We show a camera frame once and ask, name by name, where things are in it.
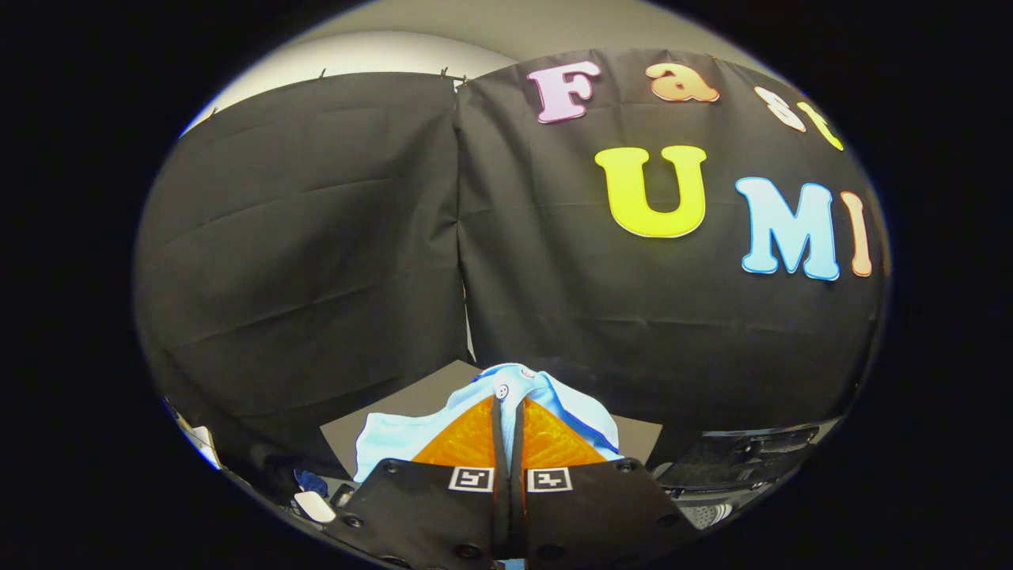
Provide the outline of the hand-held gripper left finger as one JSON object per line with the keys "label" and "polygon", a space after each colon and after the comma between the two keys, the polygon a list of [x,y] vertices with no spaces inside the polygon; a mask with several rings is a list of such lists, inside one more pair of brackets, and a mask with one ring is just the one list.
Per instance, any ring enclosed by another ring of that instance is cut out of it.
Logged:
{"label": "hand-held gripper left finger", "polygon": [[511,482],[499,402],[484,397],[421,450],[378,462],[324,533],[387,569],[503,569]]}

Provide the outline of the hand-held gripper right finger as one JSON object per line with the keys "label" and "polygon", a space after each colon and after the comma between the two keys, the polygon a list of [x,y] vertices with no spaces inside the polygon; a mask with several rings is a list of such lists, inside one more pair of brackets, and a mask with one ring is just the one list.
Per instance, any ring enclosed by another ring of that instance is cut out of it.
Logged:
{"label": "hand-held gripper right finger", "polygon": [[608,461],[532,398],[513,459],[511,556],[525,569],[637,569],[698,538],[643,463]]}

